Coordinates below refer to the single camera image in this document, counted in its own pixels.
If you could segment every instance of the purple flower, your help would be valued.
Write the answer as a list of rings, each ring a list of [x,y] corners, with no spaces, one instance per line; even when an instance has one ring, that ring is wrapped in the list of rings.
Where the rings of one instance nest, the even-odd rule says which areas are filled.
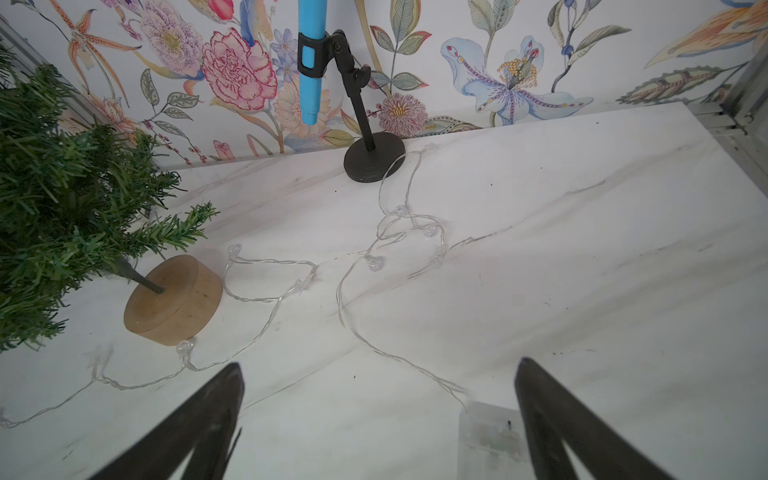
[[[427,121],[427,109],[413,95],[394,94],[382,102],[379,125],[389,133],[408,138],[418,134]]]
[[[123,27],[123,30],[125,30],[133,39],[141,40],[141,34],[139,34],[139,32],[135,31],[134,28],[131,27],[131,22],[138,22],[138,20],[132,18],[131,20],[128,20],[125,23],[121,23],[120,25]]]
[[[293,64],[296,65],[299,42],[293,39],[293,34],[291,34],[288,28],[286,28],[285,32],[282,34],[277,30],[275,30],[274,33],[277,43],[270,44],[270,47],[272,47],[277,54],[277,57],[283,63],[290,63],[292,61]],[[286,81],[290,81],[290,75],[286,77]]]
[[[141,10],[141,3],[138,0],[118,0],[118,2],[133,13],[137,14]]]
[[[277,58],[272,59],[272,63],[275,65],[278,89],[283,87],[283,82],[290,83],[293,74],[298,73],[295,58],[283,58],[278,55]]]
[[[203,57],[203,37],[181,19],[170,3],[145,0],[141,30],[163,65],[174,73],[197,76]]]

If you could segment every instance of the blue marker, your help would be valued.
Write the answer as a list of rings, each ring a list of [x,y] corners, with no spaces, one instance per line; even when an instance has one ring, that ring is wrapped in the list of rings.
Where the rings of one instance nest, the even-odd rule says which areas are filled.
[[[322,39],[326,34],[327,5],[328,0],[299,0],[299,33],[314,40]],[[304,46],[301,55],[305,67],[315,66],[315,51],[311,47]],[[307,125],[314,125],[320,111],[323,79],[302,74],[299,82],[301,120]]]

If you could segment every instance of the wooden base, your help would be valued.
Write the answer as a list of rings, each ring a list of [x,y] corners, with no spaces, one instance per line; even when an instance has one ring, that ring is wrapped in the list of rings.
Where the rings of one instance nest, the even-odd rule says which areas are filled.
[[[169,258],[147,278],[165,288],[161,294],[136,287],[125,306],[128,331],[174,346],[200,332],[221,301],[221,278],[191,255]]]

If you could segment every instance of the black round base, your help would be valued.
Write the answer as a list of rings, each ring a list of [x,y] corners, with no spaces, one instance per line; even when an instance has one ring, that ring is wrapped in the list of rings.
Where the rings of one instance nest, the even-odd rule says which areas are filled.
[[[361,138],[352,144],[344,155],[344,170],[355,182],[367,184],[381,181],[387,169],[392,166],[392,162],[406,152],[406,146],[402,140],[389,132],[375,133],[373,140],[376,142],[374,151],[367,151]],[[397,165],[389,170],[389,175],[394,174],[404,160],[405,157],[397,160]]]

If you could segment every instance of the pink carnation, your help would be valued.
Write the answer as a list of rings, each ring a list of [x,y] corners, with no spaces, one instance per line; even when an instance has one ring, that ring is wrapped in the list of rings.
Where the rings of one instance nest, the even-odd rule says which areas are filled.
[[[203,45],[203,73],[214,94],[240,110],[261,110],[277,96],[277,76],[270,56],[257,41],[249,47],[237,30],[214,32]]]
[[[382,102],[379,125],[398,137],[418,134],[427,122],[427,109],[413,95],[394,94]]]

